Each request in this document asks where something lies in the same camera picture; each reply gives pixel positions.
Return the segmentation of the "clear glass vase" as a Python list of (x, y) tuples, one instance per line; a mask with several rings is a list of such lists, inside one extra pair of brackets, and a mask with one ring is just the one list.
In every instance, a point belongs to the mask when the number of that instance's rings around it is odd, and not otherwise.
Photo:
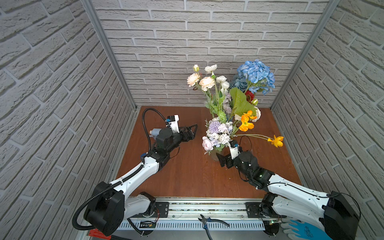
[(220, 159), (224, 156), (223, 150), (214, 149), (211, 151), (210, 156), (214, 161), (219, 162)]

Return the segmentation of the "peach rose stem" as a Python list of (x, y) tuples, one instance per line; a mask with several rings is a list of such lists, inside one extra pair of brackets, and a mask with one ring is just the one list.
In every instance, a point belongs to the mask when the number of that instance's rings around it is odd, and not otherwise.
[(211, 65), (204, 68), (204, 71), (208, 74), (206, 77), (200, 71), (200, 67), (197, 64), (193, 66), (193, 73), (187, 78), (187, 84), (194, 91), (201, 90), (206, 98), (206, 107), (210, 110), (210, 113), (214, 117), (219, 115), (219, 93), (217, 88), (216, 75), (214, 71), (217, 69), (217, 65)]

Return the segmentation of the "small yellow orange flower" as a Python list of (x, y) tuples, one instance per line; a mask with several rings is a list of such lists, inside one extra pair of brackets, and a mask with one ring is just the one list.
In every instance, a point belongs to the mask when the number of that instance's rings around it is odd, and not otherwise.
[(260, 135), (260, 134), (237, 134), (238, 131), (241, 131), (242, 133), (245, 133), (249, 130), (252, 130), (254, 129), (255, 125), (254, 125), (254, 120), (257, 120), (258, 117), (261, 116), (261, 112), (260, 111), (256, 111), (256, 115), (254, 115), (253, 111), (248, 111), (246, 113), (243, 113), (241, 116), (240, 115), (237, 115), (235, 114), (234, 116), (234, 119), (235, 119), (235, 127), (236, 127), (236, 130), (233, 131), (233, 135), (236, 137), (236, 136), (240, 136), (240, 137), (253, 137), (253, 138), (258, 138), (258, 139), (262, 139), (262, 140), (265, 140), (267, 142), (269, 142), (271, 145), (275, 146), (276, 148), (280, 148), (280, 147), (283, 147), (284, 143), (283, 143), (283, 140), (284, 140), (284, 137), (282, 136), (278, 136), (276, 137), (274, 135), (273, 138), (270, 138), (268, 136), (265, 136), (265, 135)]

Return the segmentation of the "small pink white bouquet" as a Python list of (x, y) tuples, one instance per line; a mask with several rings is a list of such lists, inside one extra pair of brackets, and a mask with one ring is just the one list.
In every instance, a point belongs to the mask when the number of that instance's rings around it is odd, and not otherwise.
[(219, 117), (216, 117), (210, 121), (206, 120), (206, 128), (206, 135), (202, 137), (205, 154), (210, 155), (212, 151), (222, 151), (232, 140), (233, 122), (222, 123)]

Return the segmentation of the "dark blue hydrangea flower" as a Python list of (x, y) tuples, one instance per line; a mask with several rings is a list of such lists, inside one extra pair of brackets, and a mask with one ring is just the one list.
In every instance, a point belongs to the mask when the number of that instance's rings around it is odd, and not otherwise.
[(262, 93), (263, 95), (266, 95), (272, 92), (273, 89), (275, 88), (274, 73), (271, 71), (271, 69), (267, 65), (265, 65), (262, 61), (258, 59), (254, 61), (246, 61), (244, 64), (239, 66), (237, 69), (236, 75), (246, 78), (248, 82), (247, 90), (251, 91), (256, 98), (257, 98), (256, 96), (257, 93)]

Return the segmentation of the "red carnation flower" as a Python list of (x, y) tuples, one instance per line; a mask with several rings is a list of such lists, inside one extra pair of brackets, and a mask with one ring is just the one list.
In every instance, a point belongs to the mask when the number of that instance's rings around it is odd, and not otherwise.
[(255, 95), (251, 91), (247, 90), (245, 92), (245, 95), (249, 103), (251, 103), (254, 106), (258, 104), (258, 99), (256, 99)]

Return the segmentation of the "cream white flower stem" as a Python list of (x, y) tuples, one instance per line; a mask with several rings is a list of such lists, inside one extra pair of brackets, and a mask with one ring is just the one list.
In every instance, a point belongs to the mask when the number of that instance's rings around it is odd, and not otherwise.
[(217, 88), (218, 88), (218, 93), (219, 93), (219, 115), (218, 117), (225, 117), (225, 112), (223, 110), (223, 101), (225, 99), (226, 94), (229, 92), (229, 82), (227, 81), (227, 78), (225, 76), (216, 76), (216, 81), (217, 81)]

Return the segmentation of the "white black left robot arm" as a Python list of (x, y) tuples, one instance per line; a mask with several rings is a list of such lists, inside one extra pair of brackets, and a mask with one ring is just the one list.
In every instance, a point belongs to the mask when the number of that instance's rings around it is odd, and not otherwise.
[(166, 122), (162, 129), (145, 130), (150, 143), (148, 152), (141, 155), (140, 163), (110, 183), (100, 182), (92, 196), (76, 210), (72, 224), (79, 231), (97, 229), (110, 236), (123, 220), (138, 214), (151, 215), (155, 197), (142, 192), (132, 198), (134, 192), (149, 177), (161, 170), (171, 159), (171, 152), (183, 142), (196, 137), (198, 126), (179, 127), (177, 122)]

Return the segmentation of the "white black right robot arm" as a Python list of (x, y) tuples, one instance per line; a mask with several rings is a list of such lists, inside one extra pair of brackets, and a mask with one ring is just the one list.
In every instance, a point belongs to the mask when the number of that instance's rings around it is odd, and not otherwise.
[(263, 217), (286, 216), (317, 227), (333, 240), (355, 239), (361, 214), (346, 194), (319, 192), (288, 181), (260, 167), (249, 151), (217, 157), (222, 167), (236, 168), (247, 183), (266, 192), (259, 206)]

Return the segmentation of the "pink white mixed bouquet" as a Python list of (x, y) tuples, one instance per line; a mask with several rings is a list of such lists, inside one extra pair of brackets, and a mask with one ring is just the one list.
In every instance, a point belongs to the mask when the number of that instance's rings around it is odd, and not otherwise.
[(227, 115), (231, 115), (232, 113), (231, 101), (232, 97), (229, 93), (227, 93), (223, 101), (223, 110)]

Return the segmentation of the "light blue rose bouquet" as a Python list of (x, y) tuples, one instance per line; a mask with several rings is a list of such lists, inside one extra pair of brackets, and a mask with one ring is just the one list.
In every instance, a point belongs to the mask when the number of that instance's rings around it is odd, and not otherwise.
[(234, 75), (233, 80), (230, 83), (231, 88), (238, 88), (242, 92), (245, 92), (248, 88), (248, 82), (245, 77)]

